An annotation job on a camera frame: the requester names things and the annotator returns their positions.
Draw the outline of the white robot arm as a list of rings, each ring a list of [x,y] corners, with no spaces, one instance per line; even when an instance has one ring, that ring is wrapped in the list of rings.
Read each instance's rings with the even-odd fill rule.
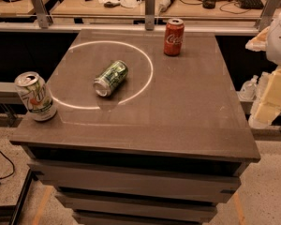
[[[266,128],[281,113],[281,12],[245,47],[254,52],[266,52],[266,58],[277,68],[259,79],[256,99],[252,105],[249,126]]]

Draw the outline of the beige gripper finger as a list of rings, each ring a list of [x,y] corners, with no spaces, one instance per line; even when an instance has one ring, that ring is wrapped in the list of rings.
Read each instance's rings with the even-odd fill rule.
[[[269,32],[269,27],[264,28],[255,37],[250,39],[245,44],[245,47],[253,52],[265,52],[268,32]]]
[[[281,113],[281,66],[278,66],[268,78],[266,88],[254,118],[262,124],[270,125]]]

